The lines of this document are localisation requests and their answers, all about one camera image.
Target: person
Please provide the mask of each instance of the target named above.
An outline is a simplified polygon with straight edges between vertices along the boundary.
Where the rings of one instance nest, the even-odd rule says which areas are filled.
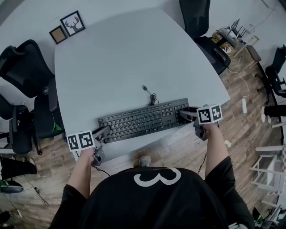
[[[253,218],[235,189],[231,159],[216,124],[208,135],[206,179],[183,168],[139,167],[103,180],[90,195],[93,149],[82,151],[63,190],[50,229],[59,228],[236,228],[254,229]]]
[[[267,117],[267,121],[271,124],[272,117],[286,116],[286,105],[277,106],[263,106],[261,107],[261,121],[264,123]]]
[[[34,159],[29,162],[16,161],[15,159],[0,157],[0,180],[6,180],[25,174],[37,174],[37,168]]]

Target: sneaker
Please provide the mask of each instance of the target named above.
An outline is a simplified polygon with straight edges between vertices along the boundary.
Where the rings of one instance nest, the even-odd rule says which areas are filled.
[[[266,118],[266,116],[264,114],[264,108],[265,108],[265,106],[261,107],[261,121],[263,123],[265,122],[265,118]]]
[[[138,160],[139,167],[149,167],[151,164],[151,157],[147,155],[142,155]]]

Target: deer antler picture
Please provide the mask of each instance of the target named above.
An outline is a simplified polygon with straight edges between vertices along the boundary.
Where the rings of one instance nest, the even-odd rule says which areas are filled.
[[[67,15],[61,19],[61,22],[69,36],[72,36],[85,29],[78,11]]]

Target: keyboard cable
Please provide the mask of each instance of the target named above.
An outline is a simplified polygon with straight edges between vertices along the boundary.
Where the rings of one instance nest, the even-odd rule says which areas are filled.
[[[148,91],[147,87],[144,86],[144,85],[142,85],[142,88],[143,88],[144,91],[147,91],[147,92],[150,94],[150,102],[149,102],[148,106],[153,106],[153,105],[155,105],[155,102],[156,102],[156,101],[157,101],[158,104],[159,104],[159,100],[156,99],[156,94],[155,94],[155,93],[151,94],[151,93]]]

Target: desk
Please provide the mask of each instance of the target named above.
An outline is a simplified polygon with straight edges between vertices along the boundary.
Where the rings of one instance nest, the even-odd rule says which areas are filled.
[[[106,19],[60,43],[55,77],[67,134],[97,128],[98,117],[146,106],[150,95],[142,85],[160,103],[188,98],[190,105],[203,106],[230,99],[199,47],[159,9]],[[105,160],[177,130],[104,144]]]

